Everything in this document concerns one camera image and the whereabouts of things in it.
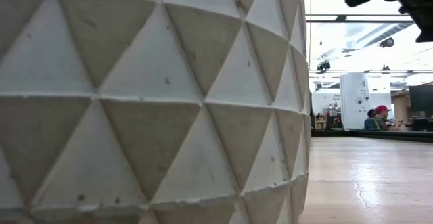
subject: white pillar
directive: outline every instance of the white pillar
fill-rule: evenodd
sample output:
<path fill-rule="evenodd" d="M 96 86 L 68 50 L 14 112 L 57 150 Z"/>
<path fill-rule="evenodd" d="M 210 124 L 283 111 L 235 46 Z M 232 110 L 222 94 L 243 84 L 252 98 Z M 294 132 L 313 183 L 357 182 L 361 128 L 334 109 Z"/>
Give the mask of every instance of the white pillar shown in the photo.
<path fill-rule="evenodd" d="M 340 77 L 341 117 L 345 129 L 363 129 L 371 109 L 367 74 Z"/>
<path fill-rule="evenodd" d="M 303 0 L 0 0 L 0 223 L 296 223 Z"/>

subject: person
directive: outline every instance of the person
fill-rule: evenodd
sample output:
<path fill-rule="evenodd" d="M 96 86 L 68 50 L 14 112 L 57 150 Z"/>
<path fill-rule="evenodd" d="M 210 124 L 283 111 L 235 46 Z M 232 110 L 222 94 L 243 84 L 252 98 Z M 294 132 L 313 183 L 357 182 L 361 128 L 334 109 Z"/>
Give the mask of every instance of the person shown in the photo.
<path fill-rule="evenodd" d="M 368 116 L 368 118 L 365 119 L 365 121 L 364 121 L 364 129 L 379 129 L 379 125 L 375 121 L 376 110 L 370 109 L 367 112 L 367 116 Z"/>
<path fill-rule="evenodd" d="M 376 108 L 376 122 L 380 130 L 383 131 L 398 131 L 400 130 L 401 121 L 397 121 L 395 126 L 388 121 L 389 109 L 385 105 Z"/>

